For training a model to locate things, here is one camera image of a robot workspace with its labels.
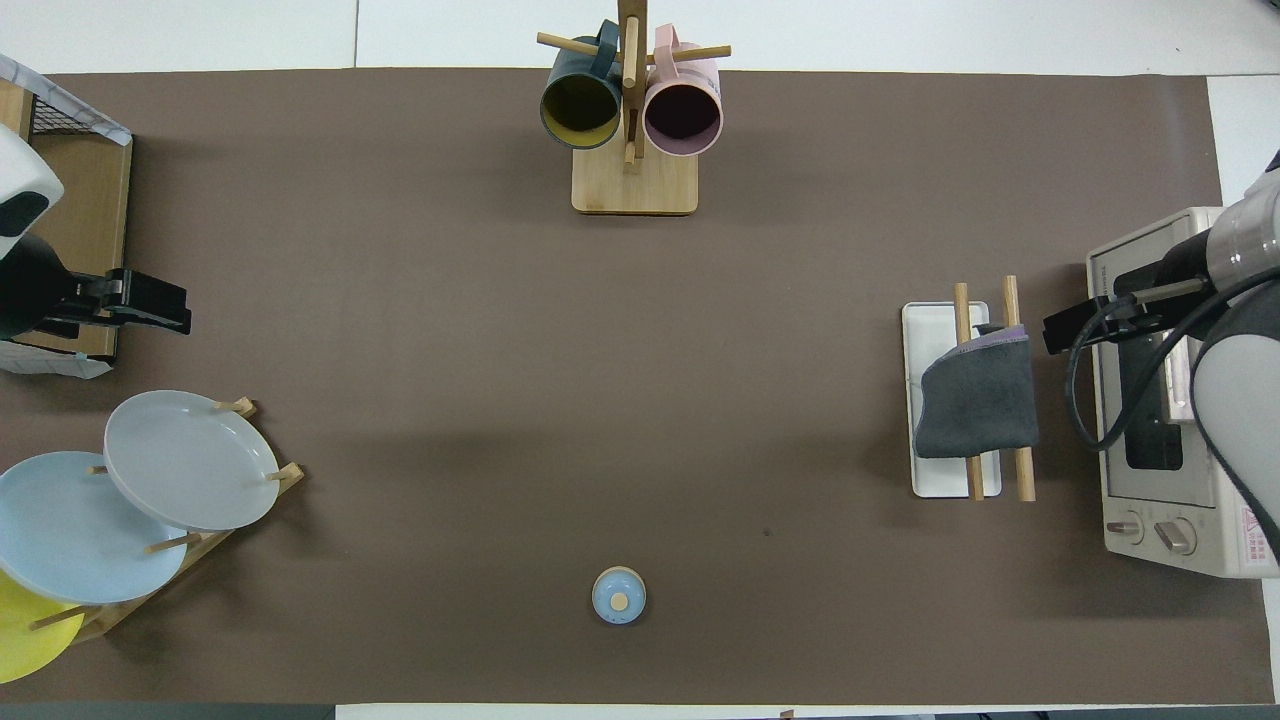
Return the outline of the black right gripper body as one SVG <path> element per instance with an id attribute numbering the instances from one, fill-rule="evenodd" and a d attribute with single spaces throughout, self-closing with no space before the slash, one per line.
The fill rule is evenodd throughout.
<path id="1" fill-rule="evenodd" d="M 1206 290 L 1149 301 L 1146 305 L 1139 304 L 1135 310 L 1128 313 L 1128 322 L 1180 322 L 1212 293 L 1213 284 L 1206 260 L 1208 237 L 1208 231 L 1202 231 L 1171 247 L 1158 261 L 1148 263 L 1116 278 L 1114 283 L 1116 295 L 1137 293 L 1183 281 L 1207 283 Z"/>

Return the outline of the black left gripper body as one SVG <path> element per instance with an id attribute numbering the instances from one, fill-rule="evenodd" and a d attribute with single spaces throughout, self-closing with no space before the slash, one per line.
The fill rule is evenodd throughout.
<path id="1" fill-rule="evenodd" d="M 55 250 L 38 236 L 24 233 L 1 260 L 1 338 L 37 331 L 77 340 L 74 322 L 50 320 L 49 315 L 77 296 L 78 288 L 76 274 L 65 269 Z"/>

